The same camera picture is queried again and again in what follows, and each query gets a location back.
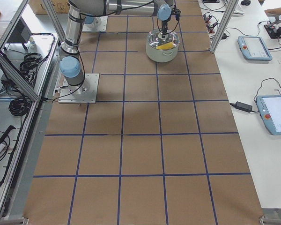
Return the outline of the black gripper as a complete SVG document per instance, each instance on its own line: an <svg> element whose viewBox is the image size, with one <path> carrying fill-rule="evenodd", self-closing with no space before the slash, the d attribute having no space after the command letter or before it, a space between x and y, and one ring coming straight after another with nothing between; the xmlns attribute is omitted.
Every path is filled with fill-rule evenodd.
<svg viewBox="0 0 281 225"><path fill-rule="evenodd" d="M174 6L169 6L168 4L163 4L160 6L160 20L162 21L162 25L160 28L160 32L163 33L163 38L166 37L168 31L168 21L174 16L176 21L180 21L181 11Z"/></svg>

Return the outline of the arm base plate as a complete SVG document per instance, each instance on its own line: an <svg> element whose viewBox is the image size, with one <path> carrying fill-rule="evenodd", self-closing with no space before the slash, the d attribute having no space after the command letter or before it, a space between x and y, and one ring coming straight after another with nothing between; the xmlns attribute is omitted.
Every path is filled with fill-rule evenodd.
<svg viewBox="0 0 281 225"><path fill-rule="evenodd" d="M58 98L58 102L60 104L95 103L98 83L99 74L85 74L83 85L73 93L77 88L69 86L66 79L64 79L63 85L67 87L61 90L61 97Z"/></svg>
<svg viewBox="0 0 281 225"><path fill-rule="evenodd" d="M107 27L108 16L99 17L101 19L101 24L97 27L88 27L85 24L83 25L82 32L97 33L105 32Z"/></svg>

